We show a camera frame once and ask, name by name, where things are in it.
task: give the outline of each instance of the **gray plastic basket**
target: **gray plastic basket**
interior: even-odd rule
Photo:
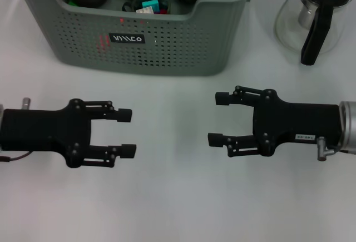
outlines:
[[[220,72],[246,2],[198,0],[188,7],[171,0],[171,15],[159,15],[120,11],[127,0],[108,0],[104,9],[74,7],[65,0],[25,1],[64,63],[151,75]],[[145,43],[111,42],[110,33],[142,34]]]

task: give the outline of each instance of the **glass pitcher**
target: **glass pitcher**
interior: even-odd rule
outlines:
[[[301,63],[313,65],[340,39],[351,0],[286,0],[275,21],[279,42],[301,53]]]

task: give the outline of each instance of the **label on basket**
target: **label on basket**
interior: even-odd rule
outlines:
[[[145,43],[143,34],[109,33],[113,43]]]

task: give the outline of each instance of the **white tabletop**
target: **white tabletop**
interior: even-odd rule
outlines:
[[[289,102],[356,101],[356,2],[336,48],[306,67],[273,35],[284,1],[247,4],[222,73],[155,77],[61,63],[24,0],[0,0],[1,103],[111,100],[132,122],[95,121],[92,144],[137,144],[113,169],[69,169],[53,152],[0,164],[0,241],[354,242],[356,156],[318,162],[315,145],[284,144],[270,158],[231,159],[207,142],[208,132],[251,134],[252,108],[215,105],[236,85]]]

